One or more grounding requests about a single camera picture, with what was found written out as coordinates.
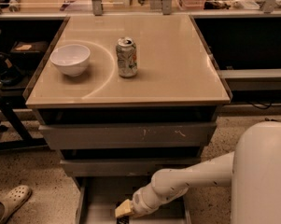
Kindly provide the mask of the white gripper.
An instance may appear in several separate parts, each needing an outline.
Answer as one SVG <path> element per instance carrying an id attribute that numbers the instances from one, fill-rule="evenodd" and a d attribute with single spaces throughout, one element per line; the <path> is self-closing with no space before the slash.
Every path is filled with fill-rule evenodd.
<path id="1" fill-rule="evenodd" d="M 146 185 L 133 194 L 132 200 L 125 200 L 115 209 L 115 218 L 150 215 L 157 211 L 160 205 L 160 197 L 151 185 Z"/>

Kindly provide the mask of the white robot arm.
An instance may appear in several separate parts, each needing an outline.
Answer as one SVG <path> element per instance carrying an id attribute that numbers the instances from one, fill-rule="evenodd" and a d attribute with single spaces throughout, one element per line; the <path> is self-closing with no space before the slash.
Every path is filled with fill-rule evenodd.
<path id="1" fill-rule="evenodd" d="M 183 169 L 161 169 L 115 209 L 115 217 L 141 217 L 190 188 L 232 187 L 231 224 L 281 224 L 281 122 L 248 128 L 235 151 Z"/>

